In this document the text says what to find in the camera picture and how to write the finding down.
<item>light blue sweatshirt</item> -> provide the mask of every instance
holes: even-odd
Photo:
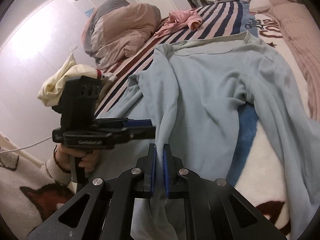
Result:
[[[136,200],[135,240],[185,239],[183,202],[165,199],[162,150],[202,178],[225,178],[239,131],[237,109],[254,104],[268,139],[284,165],[291,237],[297,239],[320,204],[320,123],[302,106],[290,66],[264,41],[243,32],[156,47],[146,71],[129,78],[121,100],[100,117],[151,119],[156,126],[157,187]],[[106,152],[92,177],[111,179],[133,167],[152,140]]]

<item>blue sticker on wall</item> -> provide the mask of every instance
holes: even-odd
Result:
[[[94,11],[94,8],[86,11],[86,12],[85,12],[85,15],[87,15],[88,17],[90,17],[90,16],[92,15],[93,11]]]

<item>white cable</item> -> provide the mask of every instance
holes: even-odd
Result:
[[[22,147],[22,148],[19,148],[19,149],[14,149],[14,150],[0,151],[0,153],[10,153],[10,152],[16,152],[16,151],[28,149],[28,148],[31,148],[31,147],[33,147],[33,146],[36,146],[36,145],[38,145],[38,144],[40,144],[40,143],[43,143],[43,142],[45,142],[45,141],[47,141],[47,140],[49,140],[49,139],[51,139],[51,138],[52,138],[52,136],[50,136],[50,137],[48,137],[48,138],[46,138],[46,139],[43,139],[43,140],[40,141],[40,142],[34,143],[34,144],[30,145],[30,146],[26,146],[26,147]]]

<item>person's wrist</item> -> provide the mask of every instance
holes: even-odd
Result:
[[[56,151],[54,153],[54,159],[60,169],[62,169],[63,171],[70,171],[69,155],[63,152],[61,144],[57,145]]]

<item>hand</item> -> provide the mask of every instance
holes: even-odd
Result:
[[[79,167],[83,167],[86,172],[91,172],[95,169],[99,159],[101,150],[94,150],[92,153],[88,153],[84,150],[72,149],[58,144],[55,159],[59,166],[67,171],[71,170],[69,156],[81,157],[82,160],[79,163]]]

